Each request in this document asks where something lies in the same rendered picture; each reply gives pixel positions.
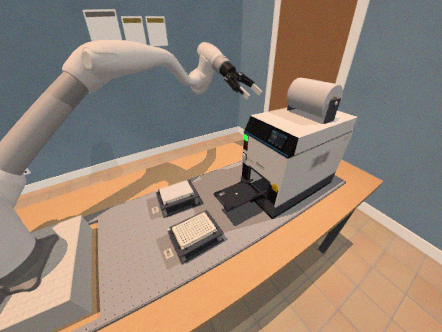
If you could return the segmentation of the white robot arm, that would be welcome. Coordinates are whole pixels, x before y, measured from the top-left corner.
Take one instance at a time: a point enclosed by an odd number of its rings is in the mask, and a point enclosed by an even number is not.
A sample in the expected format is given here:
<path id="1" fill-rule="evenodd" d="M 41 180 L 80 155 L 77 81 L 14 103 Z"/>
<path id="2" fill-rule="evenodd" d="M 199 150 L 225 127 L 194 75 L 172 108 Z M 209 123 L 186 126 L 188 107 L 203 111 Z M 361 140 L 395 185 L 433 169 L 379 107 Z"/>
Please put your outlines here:
<path id="1" fill-rule="evenodd" d="M 164 49 L 125 40 L 99 41 L 85 43 L 70 55 L 62 74 L 0 141 L 0 304 L 6 296 L 39 286 L 59 239 L 56 234 L 36 239 L 14 207 L 26 185 L 24 171 L 82 99 L 114 77 L 156 66 L 165 66 L 195 94 L 203 94 L 214 72 L 220 74 L 221 66 L 230 62 L 214 45 L 203 42 L 197 48 L 199 65 L 190 76 Z"/>

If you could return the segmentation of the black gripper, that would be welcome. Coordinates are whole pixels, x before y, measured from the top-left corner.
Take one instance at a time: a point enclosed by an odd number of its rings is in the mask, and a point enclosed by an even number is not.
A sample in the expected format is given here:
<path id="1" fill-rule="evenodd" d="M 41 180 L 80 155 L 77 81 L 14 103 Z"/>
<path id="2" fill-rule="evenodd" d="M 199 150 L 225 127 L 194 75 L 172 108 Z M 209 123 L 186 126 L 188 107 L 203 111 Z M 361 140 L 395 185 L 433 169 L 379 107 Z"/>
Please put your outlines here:
<path id="1" fill-rule="evenodd" d="M 234 73 L 233 73 L 234 72 Z M 224 77 L 224 80 L 229 84 L 229 86 L 233 89 L 233 91 L 236 90 L 236 92 L 239 92 L 246 100 L 248 100 L 249 98 L 249 94 L 242 88 L 240 87 L 238 82 L 242 82 L 243 84 L 251 87 L 251 89 L 260 96 L 260 94 L 262 93 L 262 91 L 254 84 L 255 82 L 253 80 L 251 80 L 250 78 L 248 78 L 246 75 L 244 75 L 243 73 L 235 73 L 236 69 L 235 67 L 229 63 L 229 62 L 225 62 L 221 68 L 220 68 L 220 74 Z M 236 74 L 236 76 L 235 76 Z M 228 75 L 228 76 L 227 76 Z M 229 77 L 230 76 L 230 77 Z M 236 78 L 237 77 L 237 78 Z M 239 80 L 240 79 L 240 80 Z M 235 83 L 234 83 L 234 82 Z M 251 83 L 251 85 L 250 85 Z M 237 87 L 237 86 L 238 87 Z"/>

